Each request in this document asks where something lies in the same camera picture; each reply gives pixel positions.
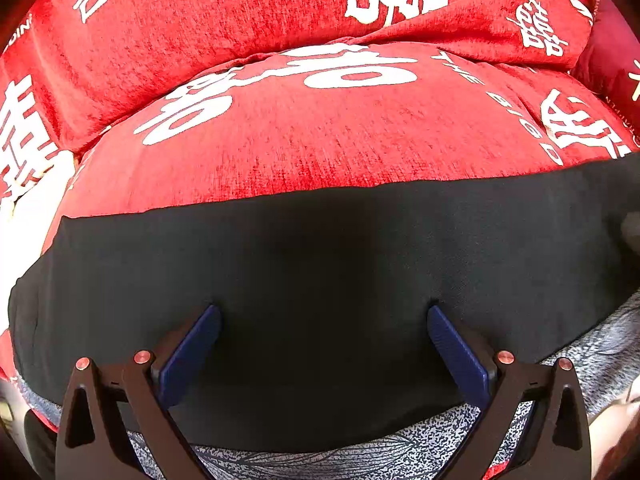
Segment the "white surface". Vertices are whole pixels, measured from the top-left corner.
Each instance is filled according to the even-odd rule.
[[[76,169],[71,152],[60,152],[39,183],[14,204],[0,203],[0,333],[9,326],[7,306],[15,282],[40,257],[66,184]]]

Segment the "gray textile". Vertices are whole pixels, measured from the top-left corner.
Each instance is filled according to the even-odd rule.
[[[566,356],[575,365],[587,412],[597,415],[640,375],[640,291],[604,322],[543,361]],[[18,377],[27,402],[54,424],[60,406],[39,397]],[[521,404],[494,464],[513,453],[529,413]],[[217,480],[401,480],[434,478],[472,427],[479,410],[468,404],[452,408],[395,434],[337,450],[278,454],[194,447]],[[143,437],[129,432],[146,473],[163,479]]]

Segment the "black fabric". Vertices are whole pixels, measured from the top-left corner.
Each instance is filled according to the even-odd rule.
[[[57,434],[47,428],[32,410],[29,410],[24,415],[24,437],[29,447],[31,462],[40,478],[55,480]]]
[[[124,361],[213,301],[222,336],[172,411],[187,439],[335,449],[460,402],[426,335],[430,298],[532,362],[615,310],[640,286],[630,210],[638,155],[65,218],[12,292],[15,361],[60,404],[80,356]]]

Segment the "blue gripper pad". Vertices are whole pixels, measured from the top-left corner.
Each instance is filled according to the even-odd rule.
[[[202,368],[222,328],[222,313],[215,305],[203,312],[175,349],[158,377],[156,395],[166,408],[175,406]]]
[[[437,306],[427,312],[427,330],[465,401],[484,410],[491,400],[489,374]]]

